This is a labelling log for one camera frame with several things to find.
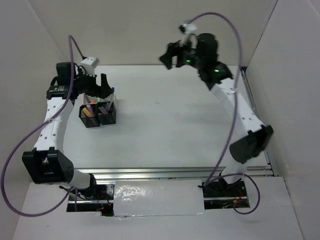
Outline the dark purple pen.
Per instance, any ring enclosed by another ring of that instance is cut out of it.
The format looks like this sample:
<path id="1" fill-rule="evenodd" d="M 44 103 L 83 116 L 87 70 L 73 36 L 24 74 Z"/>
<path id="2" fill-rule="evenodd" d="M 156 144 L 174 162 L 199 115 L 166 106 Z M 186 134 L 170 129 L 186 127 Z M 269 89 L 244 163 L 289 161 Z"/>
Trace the dark purple pen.
<path id="1" fill-rule="evenodd" d="M 112 104 L 113 104 L 113 102 L 110 101 L 110 102 L 108 103 L 108 105 L 106 106 L 106 111 L 107 111 L 107 112 L 110 111 L 110 108 L 111 108 Z"/>

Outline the pink orange pen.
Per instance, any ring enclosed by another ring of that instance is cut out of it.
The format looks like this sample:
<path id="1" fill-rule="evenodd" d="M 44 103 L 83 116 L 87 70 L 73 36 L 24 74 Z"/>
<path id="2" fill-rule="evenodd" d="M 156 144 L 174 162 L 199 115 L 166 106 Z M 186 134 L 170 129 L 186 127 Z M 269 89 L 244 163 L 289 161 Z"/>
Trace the pink orange pen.
<path id="1" fill-rule="evenodd" d="M 105 110 L 105 108 L 102 107 L 102 106 L 100 106 L 98 109 L 99 109 L 99 110 L 101 111 L 101 113 L 104 114 L 104 115 L 106 115 L 106 114 L 108 113 L 108 112 Z"/>

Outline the purple pink highlighter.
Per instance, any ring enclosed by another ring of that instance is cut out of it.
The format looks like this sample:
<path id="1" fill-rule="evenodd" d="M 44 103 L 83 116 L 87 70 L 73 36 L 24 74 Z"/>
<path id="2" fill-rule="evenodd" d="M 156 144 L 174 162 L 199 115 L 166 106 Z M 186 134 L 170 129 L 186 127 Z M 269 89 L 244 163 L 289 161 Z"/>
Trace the purple pink highlighter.
<path id="1" fill-rule="evenodd" d="M 91 116 L 94 117 L 94 116 L 95 116 L 95 112 L 94 112 L 94 109 L 93 109 L 92 105 L 87 104 L 87 105 L 86 105 L 86 108 L 87 108 L 88 111 L 90 112 Z"/>

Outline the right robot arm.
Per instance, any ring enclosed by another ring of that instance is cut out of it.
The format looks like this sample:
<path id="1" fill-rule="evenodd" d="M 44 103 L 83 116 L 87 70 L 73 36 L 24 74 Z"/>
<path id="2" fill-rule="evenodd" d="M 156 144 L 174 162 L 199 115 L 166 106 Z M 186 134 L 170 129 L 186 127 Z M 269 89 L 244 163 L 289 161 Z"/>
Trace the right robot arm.
<path id="1" fill-rule="evenodd" d="M 231 162 L 219 174 L 218 180 L 220 194 L 230 196 L 247 171 L 249 161 L 265 150 L 274 130 L 256 116 L 238 92 L 239 78 L 234 77 L 227 65 L 219 61 L 215 36 L 201 33 L 195 39 L 195 47 L 190 37 L 168 43 L 159 61 L 168 70 L 173 67 L 173 58 L 176 58 L 176 68 L 188 65 L 197 69 L 199 78 L 230 114 L 230 134 L 222 151 L 230 153 Z"/>

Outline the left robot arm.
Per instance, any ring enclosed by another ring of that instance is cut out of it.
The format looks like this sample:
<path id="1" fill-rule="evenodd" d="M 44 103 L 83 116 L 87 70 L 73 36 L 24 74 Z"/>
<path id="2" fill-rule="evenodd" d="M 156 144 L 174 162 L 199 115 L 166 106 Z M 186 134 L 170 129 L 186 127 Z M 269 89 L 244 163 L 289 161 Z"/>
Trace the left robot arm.
<path id="1" fill-rule="evenodd" d="M 76 170 L 64 154 L 63 146 L 69 117 L 79 95 L 105 99 L 113 93 L 106 74 L 96 83 L 96 57 L 86 57 L 79 65 L 56 64 L 57 76 L 46 92 L 46 115 L 39 137 L 31 151 L 22 154 L 22 162 L 35 184 L 65 184 L 84 199 L 97 197 L 99 187 L 93 174 Z"/>

